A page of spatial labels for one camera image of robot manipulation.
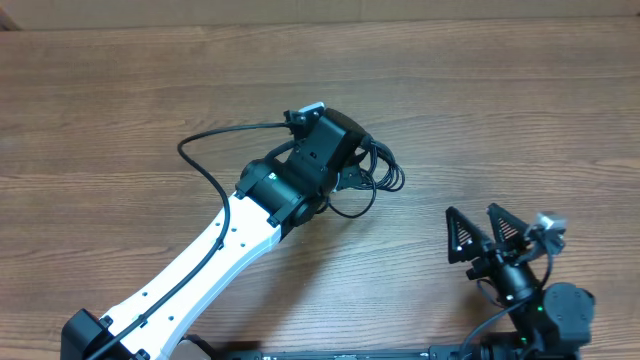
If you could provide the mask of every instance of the wall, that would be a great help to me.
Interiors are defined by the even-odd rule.
[[[0,0],[22,29],[633,16],[640,0]]]

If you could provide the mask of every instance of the robotic arm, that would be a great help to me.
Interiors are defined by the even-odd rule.
[[[76,313],[62,330],[61,359],[168,359],[187,329],[231,280],[293,228],[327,208],[358,217],[371,207],[378,189],[397,191],[404,185],[404,172],[391,151],[347,116],[323,103],[284,115],[284,124],[256,127],[287,127],[294,139],[249,163],[228,200],[182,146],[204,136],[255,127],[202,133],[179,144],[181,156],[221,193],[224,209],[158,276],[101,319],[84,309]],[[365,152],[357,155],[358,148]],[[288,150],[284,163],[276,159]],[[364,170],[359,164],[367,154],[371,166]],[[387,162],[389,170],[376,182],[372,175],[378,158]],[[331,204],[330,194],[347,188],[372,191],[369,205],[360,214],[343,214]]]

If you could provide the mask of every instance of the wooden table surface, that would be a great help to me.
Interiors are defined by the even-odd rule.
[[[180,139],[318,100],[389,145],[406,188],[294,230],[191,333],[266,350],[459,343],[496,310],[447,263],[444,210],[487,229],[497,202],[569,217],[552,282],[597,297],[585,358],[640,351],[640,18],[0,33],[0,87],[1,358],[56,359],[72,314],[124,300],[218,213]],[[188,151],[231,191],[285,139]]]

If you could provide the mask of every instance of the beige wall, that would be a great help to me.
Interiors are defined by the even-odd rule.
[[[23,29],[633,16],[640,0],[0,0]]]

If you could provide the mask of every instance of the wooden table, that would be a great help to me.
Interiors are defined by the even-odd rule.
[[[0,86],[2,358],[56,359],[73,313],[128,297],[219,211],[180,139],[318,100],[388,144],[406,188],[296,229],[192,333],[266,350],[460,342],[496,310],[447,263],[444,210],[487,229],[497,202],[570,218],[552,281],[597,296],[585,358],[637,358],[640,19],[0,33]],[[285,139],[188,151],[231,191]]]

